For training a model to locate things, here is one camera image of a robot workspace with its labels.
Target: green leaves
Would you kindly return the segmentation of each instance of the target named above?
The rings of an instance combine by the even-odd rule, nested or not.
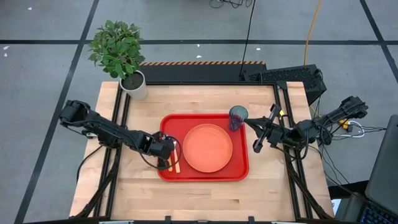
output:
[[[95,65],[98,63],[111,77],[125,79],[145,60],[139,52],[140,40],[139,28],[134,24],[107,20],[94,35],[94,41],[88,44],[93,51],[89,60],[94,61]]]

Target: plate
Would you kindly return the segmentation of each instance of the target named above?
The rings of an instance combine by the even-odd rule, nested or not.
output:
[[[228,133],[214,124],[192,128],[183,142],[183,155],[190,166],[200,172],[216,172],[231,159],[232,140]]]

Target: glass cup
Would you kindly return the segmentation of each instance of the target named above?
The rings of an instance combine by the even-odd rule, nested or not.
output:
[[[229,110],[229,129],[238,130],[249,117],[249,113],[243,106],[234,106]]]

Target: keyboard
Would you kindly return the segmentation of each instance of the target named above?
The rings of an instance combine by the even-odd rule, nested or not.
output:
[[[384,212],[380,209],[368,205],[364,208],[360,222],[377,224],[398,224],[398,217],[394,214]]]

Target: white cable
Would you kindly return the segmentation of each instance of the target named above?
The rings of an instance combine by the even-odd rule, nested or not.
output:
[[[361,124],[359,124],[356,121],[348,121],[348,124],[351,124],[351,123],[357,124],[359,126],[359,128],[361,128],[362,135],[360,135],[360,136],[352,136],[352,135],[349,135],[349,134],[334,134],[334,136],[350,137],[350,138],[361,138],[361,137],[365,136],[365,130],[362,128]]]

